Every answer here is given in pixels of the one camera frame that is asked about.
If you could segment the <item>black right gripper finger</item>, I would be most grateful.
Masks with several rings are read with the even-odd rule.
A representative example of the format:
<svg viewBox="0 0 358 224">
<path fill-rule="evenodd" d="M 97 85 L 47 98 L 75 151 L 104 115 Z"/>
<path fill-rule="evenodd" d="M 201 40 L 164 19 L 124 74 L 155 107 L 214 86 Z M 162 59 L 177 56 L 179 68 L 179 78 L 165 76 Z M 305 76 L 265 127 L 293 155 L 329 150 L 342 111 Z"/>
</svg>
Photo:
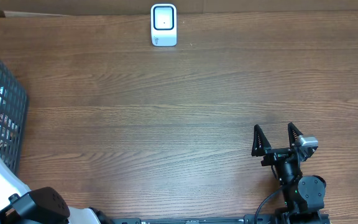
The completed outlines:
<svg viewBox="0 0 358 224">
<path fill-rule="evenodd" d="M 254 126 L 254 139 L 252 144 L 252 156 L 265 156 L 271 150 L 271 145 L 263 133 L 261 127 L 256 124 Z"/>
<path fill-rule="evenodd" d="M 294 146 L 296 140 L 302 134 L 303 133 L 293 123 L 288 123 L 288 138 L 290 146 Z"/>
</svg>

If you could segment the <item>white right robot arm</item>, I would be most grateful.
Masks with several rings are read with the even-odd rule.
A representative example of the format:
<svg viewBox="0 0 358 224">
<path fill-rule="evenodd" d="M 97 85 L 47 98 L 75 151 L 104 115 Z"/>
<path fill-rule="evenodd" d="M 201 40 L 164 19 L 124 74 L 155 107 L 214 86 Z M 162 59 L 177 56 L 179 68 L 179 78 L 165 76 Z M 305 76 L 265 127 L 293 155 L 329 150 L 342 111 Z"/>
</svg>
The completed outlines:
<svg viewBox="0 0 358 224">
<path fill-rule="evenodd" d="M 262 128 L 254 126 L 251 156 L 261 157 L 261 165 L 270 167 L 279 181 L 279 188 L 265 198 L 256 209 L 253 223 L 329 223 L 329 216 L 322 215 L 326 181 L 318 175 L 304 176 L 301 163 L 309 159 L 318 148 L 313 135 L 304 135 L 293 123 L 288 123 L 289 146 L 274 149 Z M 277 194 L 283 194 L 285 206 L 267 218 L 260 216 L 263 206 Z"/>
</svg>

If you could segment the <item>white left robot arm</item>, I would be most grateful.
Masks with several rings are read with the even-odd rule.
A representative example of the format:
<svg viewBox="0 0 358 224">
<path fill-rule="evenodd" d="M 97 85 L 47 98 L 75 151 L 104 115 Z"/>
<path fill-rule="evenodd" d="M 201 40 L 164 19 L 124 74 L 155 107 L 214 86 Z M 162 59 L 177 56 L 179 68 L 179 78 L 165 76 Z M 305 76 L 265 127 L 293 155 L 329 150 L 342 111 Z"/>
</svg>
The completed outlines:
<svg viewBox="0 0 358 224">
<path fill-rule="evenodd" d="M 51 187 L 31 190 L 0 158 L 0 223 L 112 223 L 95 208 L 74 208 Z"/>
</svg>

